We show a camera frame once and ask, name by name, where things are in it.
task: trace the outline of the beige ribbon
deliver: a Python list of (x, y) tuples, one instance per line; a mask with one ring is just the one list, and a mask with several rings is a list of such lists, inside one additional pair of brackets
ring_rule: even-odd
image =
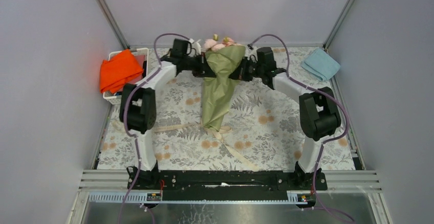
[[(164, 126), (164, 127), (156, 127), (154, 128), (154, 132), (163, 132), (163, 131), (169, 131), (169, 130), (175, 130), (175, 129), (181, 129), (193, 125), (201, 125), (202, 126), (202, 120), (200, 124), (197, 123), (186, 123), (186, 124), (178, 124), (178, 125), (172, 125), (172, 126)], [(223, 139), (223, 134), (229, 133), (232, 131), (231, 127), (229, 126), (222, 126), (220, 127), (220, 130), (214, 131), (209, 128), (204, 128), (204, 130), (207, 133), (212, 134), (217, 140), (219, 140), (225, 147), (228, 149), (229, 153), (232, 154), (236, 159), (238, 159), (241, 163), (246, 164), (249, 168), (252, 169), (252, 171), (260, 171), (260, 168), (249, 161), (247, 158), (245, 158), (241, 153), (239, 153), (237, 150), (233, 149), (230, 145), (228, 145), (225, 140)]]

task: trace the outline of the folded orange towel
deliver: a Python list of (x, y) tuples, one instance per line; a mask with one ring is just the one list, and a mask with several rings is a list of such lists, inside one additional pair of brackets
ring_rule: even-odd
[(99, 73), (99, 90), (101, 93), (109, 90), (114, 94), (129, 81), (143, 73), (134, 55), (126, 49), (110, 61), (103, 60)]

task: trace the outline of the gray wall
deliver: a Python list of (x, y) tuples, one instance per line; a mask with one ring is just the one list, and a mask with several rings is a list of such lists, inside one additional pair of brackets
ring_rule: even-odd
[(356, 0), (332, 46), (365, 162), (394, 223), (434, 207), (434, 0)]
[(0, 0), (0, 223), (64, 223), (120, 46), (95, 0)]
[[(286, 43), (325, 42), (347, 0), (106, 0), (131, 45), (150, 45), (166, 32), (194, 39), (213, 33), (251, 42), (274, 33)], [(267, 45), (278, 43), (266, 38)], [(159, 43), (171, 44), (171, 38)]]

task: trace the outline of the floral pattern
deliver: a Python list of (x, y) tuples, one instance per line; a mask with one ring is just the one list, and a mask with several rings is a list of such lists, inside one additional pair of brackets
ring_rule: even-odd
[[(315, 88), (330, 86), (301, 68), (301, 62), (316, 48), (289, 48), (290, 74)], [(157, 49), (159, 56), (168, 49)], [(285, 49), (273, 48), (278, 67), (286, 68)], [(149, 71), (158, 63), (149, 52)], [(189, 72), (180, 73), (157, 91), (156, 127), (200, 123), (202, 82)], [(299, 124), (298, 104), (284, 94), (271, 90), (259, 79), (241, 82), (235, 88), (223, 126), (225, 142), (262, 170), (291, 170), (302, 155), (304, 135)], [(200, 125), (154, 134), (154, 152), (160, 169), (171, 170), (250, 170)], [(101, 146), (98, 169), (124, 169), (134, 164), (133, 141), (119, 121), (119, 106), (114, 107)], [(347, 140), (326, 144), (322, 159), (324, 170), (354, 169)]]

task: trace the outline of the green bag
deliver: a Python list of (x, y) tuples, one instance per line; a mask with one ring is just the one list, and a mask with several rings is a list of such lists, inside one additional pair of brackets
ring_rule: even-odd
[(239, 66), (245, 52), (245, 46), (229, 46), (205, 53), (209, 67), (216, 75), (215, 78), (204, 78), (202, 123), (205, 128), (220, 130), (223, 117), (229, 112), (235, 86), (240, 82), (229, 79), (229, 75)]

